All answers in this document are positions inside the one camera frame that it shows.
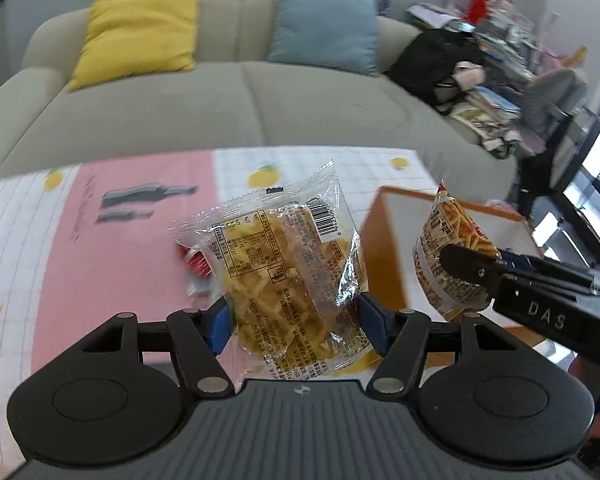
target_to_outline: throw pillow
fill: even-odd
[[[373,0],[280,0],[269,61],[376,71]]]
[[[69,88],[152,72],[191,70],[198,0],[100,0]]]

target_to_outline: french fries snack bag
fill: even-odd
[[[370,349],[354,300],[367,290],[333,163],[282,192],[249,193],[176,228],[197,243],[233,309],[241,378],[305,380]]]
[[[490,301],[480,285],[454,278],[442,268],[440,251],[447,244],[500,257],[497,248],[440,184],[429,218],[413,248],[413,261],[429,303],[451,321],[465,310],[476,312],[487,308]]]

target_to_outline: beige sofa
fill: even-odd
[[[420,153],[459,197],[503,198],[516,163],[496,160],[384,76],[267,63],[277,0],[201,0],[192,72],[69,92],[87,10],[35,32],[0,87],[0,177],[99,158],[279,144],[391,146]],[[418,34],[379,18],[384,72]]]

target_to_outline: ribbed surface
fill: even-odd
[[[250,381],[231,400],[204,402],[180,434],[132,463],[67,471],[30,462],[13,480],[579,480],[567,462],[533,472],[467,464],[420,432],[409,410],[366,397],[357,383]]]

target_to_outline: black backpack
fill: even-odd
[[[453,105],[464,98],[464,92],[451,77],[461,61],[484,64],[475,38],[465,32],[435,28],[425,30],[413,40],[386,75],[447,115]]]

